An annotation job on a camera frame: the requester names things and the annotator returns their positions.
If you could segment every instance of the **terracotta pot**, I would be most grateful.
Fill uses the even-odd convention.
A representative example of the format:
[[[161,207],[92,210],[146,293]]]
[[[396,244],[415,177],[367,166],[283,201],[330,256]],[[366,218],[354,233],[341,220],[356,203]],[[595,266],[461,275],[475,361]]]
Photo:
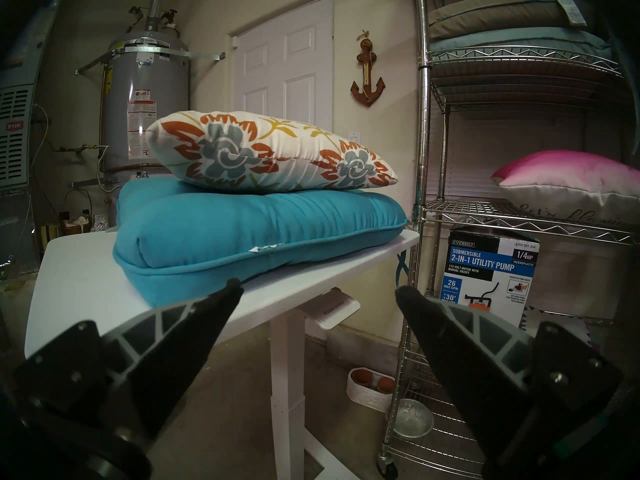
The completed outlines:
[[[358,385],[368,387],[373,381],[373,375],[369,370],[360,368],[359,370],[355,370],[351,373],[351,379]]]
[[[389,377],[382,377],[377,381],[376,389],[382,394],[393,394],[396,381]]]

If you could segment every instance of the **wire shelf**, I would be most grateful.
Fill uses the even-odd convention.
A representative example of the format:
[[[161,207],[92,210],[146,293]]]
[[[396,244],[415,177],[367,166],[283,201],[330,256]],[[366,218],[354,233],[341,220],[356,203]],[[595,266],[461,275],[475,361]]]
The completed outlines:
[[[432,87],[441,108],[546,104],[631,113],[633,98],[613,60],[548,47],[505,45],[431,52]]]
[[[538,217],[526,214],[506,201],[491,203],[435,200],[422,208],[422,219],[425,222],[465,224],[489,229],[568,236],[627,246],[638,244],[638,237],[634,232]]]
[[[433,430],[420,439],[405,440],[394,436],[390,450],[396,456],[440,471],[481,479],[483,453],[415,340],[407,358],[415,362],[417,368],[403,397],[427,406],[433,414],[434,425]]]

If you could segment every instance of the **shelf post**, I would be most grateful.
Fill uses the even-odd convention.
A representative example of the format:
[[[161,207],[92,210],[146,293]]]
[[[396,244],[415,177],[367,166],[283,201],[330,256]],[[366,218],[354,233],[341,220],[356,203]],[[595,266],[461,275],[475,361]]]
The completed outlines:
[[[447,151],[449,148],[449,114],[451,109],[449,105],[444,104],[442,109],[442,153],[440,155],[440,176],[438,180],[438,201],[444,201],[444,190],[447,185]],[[431,295],[435,292],[436,275],[438,272],[438,255],[440,253],[440,234],[442,233],[442,215],[436,215],[438,220],[433,232],[433,249],[431,250],[431,274],[429,276],[429,287],[427,290]]]
[[[429,22],[427,21],[427,0],[415,0],[418,16],[418,147],[415,176],[415,201],[413,207],[413,229],[418,232],[418,243],[411,248],[409,254],[408,285],[417,287],[420,270],[420,258],[423,249],[423,207],[427,195],[427,171],[429,163],[429,130],[431,120],[431,65],[429,53]],[[396,424],[398,405],[401,396],[401,381],[407,364],[407,351],[411,344],[411,329],[407,320],[402,320],[402,335],[398,345],[398,365],[395,371],[395,389],[386,422],[385,436],[380,452],[377,455],[377,467],[385,477],[392,477],[395,466],[393,456],[389,453],[389,445]]]

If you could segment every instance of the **white table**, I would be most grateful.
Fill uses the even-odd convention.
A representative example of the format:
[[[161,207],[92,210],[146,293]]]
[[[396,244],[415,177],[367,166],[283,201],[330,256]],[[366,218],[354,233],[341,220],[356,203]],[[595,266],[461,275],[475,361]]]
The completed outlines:
[[[49,243],[29,311],[26,357],[79,321],[94,320],[102,335],[150,309],[113,260],[116,236],[117,232],[92,232]],[[417,242],[417,232],[403,230],[383,246],[283,267],[244,285],[217,343],[271,323],[271,419],[279,480],[302,480],[305,449],[324,467],[319,480],[357,480],[305,429],[305,319],[295,308]],[[338,310],[331,323],[335,326],[346,316]]]

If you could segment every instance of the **rusty anchor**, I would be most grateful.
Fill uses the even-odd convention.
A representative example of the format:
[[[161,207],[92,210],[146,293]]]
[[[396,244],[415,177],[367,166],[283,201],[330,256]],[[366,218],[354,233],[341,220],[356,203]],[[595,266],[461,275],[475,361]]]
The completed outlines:
[[[363,30],[362,32],[363,34],[358,36],[357,39],[360,40],[364,37],[362,42],[360,42],[362,52],[356,57],[356,59],[362,63],[363,92],[360,92],[360,88],[357,83],[353,81],[353,84],[351,85],[351,94],[353,94],[353,97],[359,103],[362,103],[365,106],[371,106],[385,89],[385,82],[382,80],[382,77],[380,77],[376,83],[376,90],[371,90],[371,69],[373,67],[373,63],[376,61],[376,54],[371,50],[373,48],[373,43],[369,40],[369,31]]]

